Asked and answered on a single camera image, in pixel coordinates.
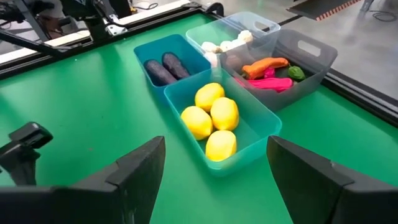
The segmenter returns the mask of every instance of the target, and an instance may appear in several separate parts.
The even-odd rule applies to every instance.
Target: green pepper
[[[304,80],[305,79],[305,74],[303,70],[298,67],[298,66],[290,66],[288,70],[289,77],[294,79],[294,80]]]

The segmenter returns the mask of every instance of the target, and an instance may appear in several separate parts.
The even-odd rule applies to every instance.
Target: pink toy vegetable
[[[275,69],[268,67],[264,71],[264,78],[275,78]]]
[[[293,86],[293,80],[290,78],[266,78],[262,80],[247,80],[254,88],[259,88],[263,90],[275,90],[280,93],[282,91],[288,90]]]

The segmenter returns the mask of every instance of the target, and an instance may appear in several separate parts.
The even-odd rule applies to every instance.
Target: teal plastic bin
[[[147,60],[154,59],[162,64],[162,56],[166,52],[174,53],[181,60],[190,75],[195,75],[211,68],[210,62],[207,61],[201,53],[196,51],[181,35],[169,35],[136,47],[134,53],[137,56],[142,71],[147,77],[149,85],[152,87],[158,99],[165,104],[167,104],[167,101],[164,96],[164,89],[167,85],[158,86],[154,78],[145,70],[144,63]]]
[[[236,154],[221,162],[214,162],[205,156],[207,139],[197,141],[187,129],[180,115],[188,107],[195,105],[196,92],[204,85],[220,83],[226,97],[238,105],[239,125],[233,131],[237,140]],[[193,144],[193,150],[201,157],[210,172],[215,176],[228,175],[266,153],[268,136],[278,135],[282,128],[280,119],[267,109],[252,94],[241,87],[225,70],[215,68],[169,85],[165,95],[173,114],[183,126]]]

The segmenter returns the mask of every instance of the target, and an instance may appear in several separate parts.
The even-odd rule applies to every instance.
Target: toy vegetable
[[[237,78],[235,79],[239,84],[244,86]],[[291,78],[266,78],[262,80],[248,80],[249,84],[254,88],[263,90],[275,90],[280,93],[288,90],[293,86],[293,80]]]
[[[231,131],[215,131],[206,143],[206,157],[223,161],[236,153],[236,136]]]
[[[287,72],[289,74],[289,77],[293,78],[294,80],[301,81],[305,79],[305,74],[303,70],[298,66],[290,66]]]
[[[242,68],[242,72],[244,72],[244,76],[248,80],[255,80],[257,78],[261,78],[264,76],[263,72],[265,69],[271,68],[280,68],[287,66],[289,62],[286,58],[264,58],[257,62],[254,62],[252,65],[245,65]]]
[[[235,54],[229,55],[226,58],[225,64],[228,68],[232,68],[235,72],[240,73],[243,67],[242,60]]]
[[[248,30],[242,30],[242,31],[238,34],[238,39],[239,39],[239,40],[243,40],[245,43],[248,43],[248,42],[253,41],[253,35],[252,35],[251,32],[248,31]]]
[[[232,48],[235,48],[235,47],[239,47],[239,46],[244,45],[245,41],[243,41],[241,39],[235,39],[235,40],[232,40],[231,43],[232,43]]]
[[[219,130],[234,130],[239,124],[238,106],[234,100],[220,97],[214,101],[210,110],[214,127]]]
[[[226,52],[233,48],[232,42],[228,40],[222,41],[222,43],[220,44],[220,48],[223,52]]]
[[[264,71],[264,78],[275,78],[275,69],[274,68],[267,68]]]
[[[189,77],[189,73],[180,59],[171,52],[163,54],[162,64],[177,80]]]
[[[201,48],[205,51],[205,52],[213,52],[213,53],[222,53],[222,50],[219,46],[211,43],[211,42],[207,42],[205,41],[204,43],[202,43]]]
[[[219,83],[206,84],[195,94],[195,106],[210,112],[214,101],[224,96],[224,88]]]
[[[213,123],[208,113],[197,106],[189,106],[181,113],[181,120],[196,140],[207,138],[213,132]]]
[[[144,63],[144,68],[152,78],[156,86],[164,86],[176,82],[174,76],[156,60],[148,60]]]

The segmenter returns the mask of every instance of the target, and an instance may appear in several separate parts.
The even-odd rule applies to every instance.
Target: eggplant
[[[164,86],[177,81],[173,75],[156,60],[146,61],[144,63],[144,68],[149,73],[155,86]]]
[[[180,59],[171,52],[163,54],[162,64],[178,80],[189,77],[189,73]]]

